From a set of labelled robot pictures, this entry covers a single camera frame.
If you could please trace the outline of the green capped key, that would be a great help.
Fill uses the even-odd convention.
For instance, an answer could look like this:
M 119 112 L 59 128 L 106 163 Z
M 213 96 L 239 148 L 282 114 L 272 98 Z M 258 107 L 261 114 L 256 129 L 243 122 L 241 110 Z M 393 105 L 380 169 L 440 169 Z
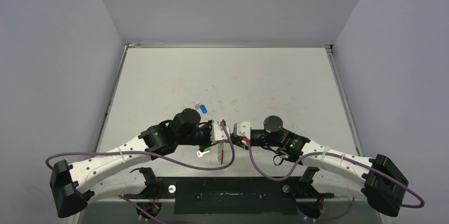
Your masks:
M 201 158 L 201 157 L 203 157 L 205 154 L 209 153 L 210 150 L 211 150 L 210 147 L 207 147 L 207 148 L 204 148 L 204 149 L 199 149 L 199 150 L 196 152 L 196 154 L 197 154 L 198 158 Z

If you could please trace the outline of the blue capped key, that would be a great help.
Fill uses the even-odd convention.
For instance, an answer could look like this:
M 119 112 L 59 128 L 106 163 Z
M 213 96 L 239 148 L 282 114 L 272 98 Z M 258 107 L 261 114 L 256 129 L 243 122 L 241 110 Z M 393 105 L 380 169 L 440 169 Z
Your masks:
M 208 110 L 205 107 L 205 105 L 201 104 L 201 103 L 195 104 L 194 109 L 197 110 L 197 111 L 200 111 L 203 114 L 207 114 L 207 112 L 208 112 Z

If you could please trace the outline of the metal keyring with red handle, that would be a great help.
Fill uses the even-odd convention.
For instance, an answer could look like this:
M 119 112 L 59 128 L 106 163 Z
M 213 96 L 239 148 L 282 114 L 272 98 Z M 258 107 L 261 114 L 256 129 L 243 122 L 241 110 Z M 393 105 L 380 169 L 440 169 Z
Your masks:
M 217 144 L 217 161 L 220 165 L 223 164 L 224 161 L 224 143 L 219 142 Z

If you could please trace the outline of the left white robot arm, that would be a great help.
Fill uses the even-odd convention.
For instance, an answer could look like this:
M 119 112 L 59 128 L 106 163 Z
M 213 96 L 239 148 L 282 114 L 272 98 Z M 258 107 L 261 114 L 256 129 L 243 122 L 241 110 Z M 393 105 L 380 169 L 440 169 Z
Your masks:
M 72 162 L 57 154 L 46 160 L 51 169 L 50 189 L 57 216 L 66 218 L 84 210 L 90 202 L 122 194 L 153 197 L 158 183 L 153 174 L 124 177 L 119 173 L 132 166 L 161 158 L 187 168 L 193 165 L 168 157 L 181 145 L 205 150 L 213 145 L 221 127 L 202 122 L 198 111 L 184 109 L 173 119 L 151 126 L 126 143 L 103 153 L 87 153 L 86 160 Z

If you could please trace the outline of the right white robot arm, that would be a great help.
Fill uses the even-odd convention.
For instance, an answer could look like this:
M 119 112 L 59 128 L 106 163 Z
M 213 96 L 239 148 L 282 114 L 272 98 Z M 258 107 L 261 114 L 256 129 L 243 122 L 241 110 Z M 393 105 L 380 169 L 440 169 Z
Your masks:
M 274 152 L 281 162 L 314 168 L 312 176 L 300 181 L 300 192 L 348 196 L 365 200 L 377 212 L 397 217 L 409 182 L 387 156 L 364 157 L 346 154 L 321 145 L 284 128 L 280 117 L 271 115 L 263 129 L 252 129 L 249 122 L 234 124 L 232 141 L 246 149 L 263 148 Z

